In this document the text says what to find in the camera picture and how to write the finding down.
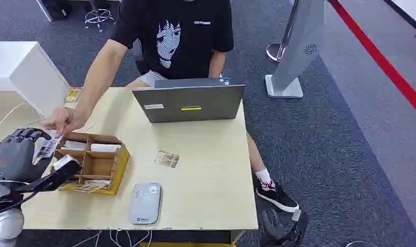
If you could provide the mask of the person's right hand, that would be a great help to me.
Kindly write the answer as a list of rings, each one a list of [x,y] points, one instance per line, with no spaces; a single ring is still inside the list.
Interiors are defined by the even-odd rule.
[[[55,130],[55,137],[62,137],[86,124],[92,111],[84,108],[56,108],[53,114],[42,123],[48,130]]]

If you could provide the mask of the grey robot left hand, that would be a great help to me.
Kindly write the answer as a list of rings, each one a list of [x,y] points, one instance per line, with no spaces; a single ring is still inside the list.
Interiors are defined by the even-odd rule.
[[[33,163],[35,144],[39,138],[46,141],[52,137],[37,128],[19,128],[0,141],[0,184],[18,193],[54,191],[76,173],[82,166],[66,155],[59,159],[62,166],[47,176],[43,173],[50,165],[53,155],[45,155]]]

